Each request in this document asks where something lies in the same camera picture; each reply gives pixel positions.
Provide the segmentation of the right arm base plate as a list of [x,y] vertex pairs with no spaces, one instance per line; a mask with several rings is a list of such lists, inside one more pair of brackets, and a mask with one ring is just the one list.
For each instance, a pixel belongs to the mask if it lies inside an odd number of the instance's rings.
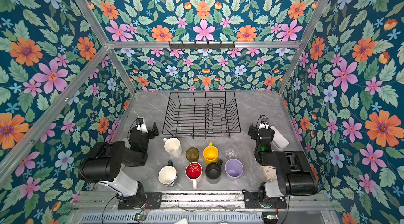
[[286,209],[287,200],[284,197],[269,198],[262,191],[242,190],[244,204],[247,209]]

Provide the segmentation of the white ceramic mug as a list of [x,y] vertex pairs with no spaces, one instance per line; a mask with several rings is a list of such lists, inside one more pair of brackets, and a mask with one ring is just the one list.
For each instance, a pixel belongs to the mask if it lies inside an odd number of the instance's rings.
[[178,138],[164,138],[164,149],[170,157],[177,158],[182,154],[182,145]]

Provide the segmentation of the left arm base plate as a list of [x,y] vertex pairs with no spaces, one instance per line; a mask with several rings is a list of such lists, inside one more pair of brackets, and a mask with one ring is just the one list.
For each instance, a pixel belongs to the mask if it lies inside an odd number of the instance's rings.
[[163,194],[161,192],[146,192],[130,197],[123,197],[119,194],[116,196],[119,200],[119,210],[156,210],[160,209]]

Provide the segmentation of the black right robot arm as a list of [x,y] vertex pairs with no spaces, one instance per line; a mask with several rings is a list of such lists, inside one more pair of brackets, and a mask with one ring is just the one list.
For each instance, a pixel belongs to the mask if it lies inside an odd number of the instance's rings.
[[258,202],[268,208],[279,198],[312,196],[319,192],[318,179],[303,151],[286,151],[289,141],[274,127],[250,125],[248,136],[256,143],[254,157],[272,178],[258,190]]

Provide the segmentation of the green mug cream interior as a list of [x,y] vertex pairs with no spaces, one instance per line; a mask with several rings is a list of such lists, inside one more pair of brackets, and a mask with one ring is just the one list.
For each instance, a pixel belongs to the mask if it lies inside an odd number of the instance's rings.
[[163,167],[158,174],[158,179],[161,184],[166,187],[173,187],[177,182],[177,170],[174,167],[172,160],[168,161],[167,166]]

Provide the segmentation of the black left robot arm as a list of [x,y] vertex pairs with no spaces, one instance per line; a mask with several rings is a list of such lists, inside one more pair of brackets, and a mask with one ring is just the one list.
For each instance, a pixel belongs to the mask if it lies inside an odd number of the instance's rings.
[[122,166],[142,167],[148,159],[149,140],[159,135],[157,125],[147,129],[142,118],[134,121],[128,132],[130,147],[125,141],[97,143],[85,155],[79,167],[79,178],[104,185],[116,192],[119,209],[151,207],[161,195],[148,196],[141,182],[129,177]]

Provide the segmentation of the lilac plastic cup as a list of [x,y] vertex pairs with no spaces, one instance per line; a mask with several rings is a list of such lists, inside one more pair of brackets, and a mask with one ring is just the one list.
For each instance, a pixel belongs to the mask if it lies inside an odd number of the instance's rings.
[[230,181],[235,181],[242,176],[244,172],[244,166],[241,161],[237,159],[230,159],[225,164],[225,173]]

